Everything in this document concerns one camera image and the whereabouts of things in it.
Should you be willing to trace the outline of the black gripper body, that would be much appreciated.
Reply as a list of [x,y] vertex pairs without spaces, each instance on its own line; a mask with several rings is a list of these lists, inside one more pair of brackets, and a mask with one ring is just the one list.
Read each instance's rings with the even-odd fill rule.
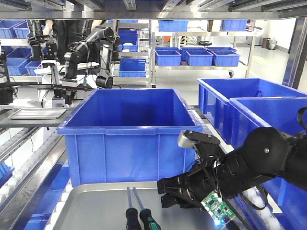
[[190,171],[182,174],[182,208],[203,208],[201,201],[212,191],[230,196],[229,180],[223,179],[215,168],[197,162]]

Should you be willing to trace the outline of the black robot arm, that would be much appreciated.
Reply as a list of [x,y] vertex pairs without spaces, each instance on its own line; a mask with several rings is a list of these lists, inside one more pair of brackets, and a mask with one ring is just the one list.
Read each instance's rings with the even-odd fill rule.
[[163,208],[178,204],[204,210],[202,201],[212,191],[230,199],[275,177],[307,188],[304,134],[291,136],[273,127],[259,127],[249,133],[241,147],[227,154],[217,137],[201,132],[183,130],[177,143],[194,149],[198,160],[188,172],[158,181]]

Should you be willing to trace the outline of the background black robot arm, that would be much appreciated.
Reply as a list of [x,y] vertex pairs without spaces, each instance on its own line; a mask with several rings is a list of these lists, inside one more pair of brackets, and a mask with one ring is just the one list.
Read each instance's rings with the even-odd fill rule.
[[77,81],[78,65],[92,61],[101,61],[100,52],[103,48],[110,53],[118,53],[120,37],[111,27],[97,27],[85,39],[71,44],[65,53],[65,75],[60,79],[64,88],[73,88],[81,91],[92,89],[86,82]]

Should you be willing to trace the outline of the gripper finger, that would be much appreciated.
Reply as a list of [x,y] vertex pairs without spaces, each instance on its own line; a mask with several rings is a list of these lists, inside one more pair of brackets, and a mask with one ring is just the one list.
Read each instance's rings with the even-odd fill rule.
[[169,178],[162,178],[157,181],[158,194],[178,193],[187,195],[191,192],[189,176],[187,174],[179,174]]
[[170,208],[174,205],[179,205],[180,208],[192,208],[192,204],[169,193],[166,193],[161,197],[161,205],[162,208]]

